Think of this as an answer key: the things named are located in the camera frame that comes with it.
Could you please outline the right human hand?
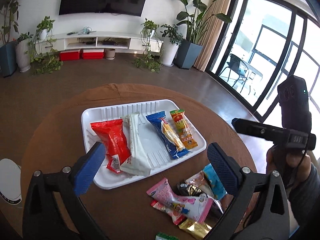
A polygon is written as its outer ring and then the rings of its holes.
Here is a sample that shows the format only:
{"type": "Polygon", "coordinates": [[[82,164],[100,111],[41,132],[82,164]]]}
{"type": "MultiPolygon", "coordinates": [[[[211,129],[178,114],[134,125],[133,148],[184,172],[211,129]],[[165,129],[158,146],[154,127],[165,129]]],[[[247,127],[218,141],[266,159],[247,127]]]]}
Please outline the right human hand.
{"type": "Polygon", "coordinates": [[[280,155],[282,151],[285,153],[286,157],[284,166],[293,169],[297,168],[295,179],[292,182],[292,188],[294,189],[298,186],[299,183],[306,181],[310,175],[312,164],[309,155],[310,151],[306,152],[306,154],[304,155],[299,151],[288,152],[286,150],[278,148],[277,146],[273,146],[267,151],[266,154],[266,174],[271,173],[273,170],[279,170],[280,165],[274,157],[280,155]]]}

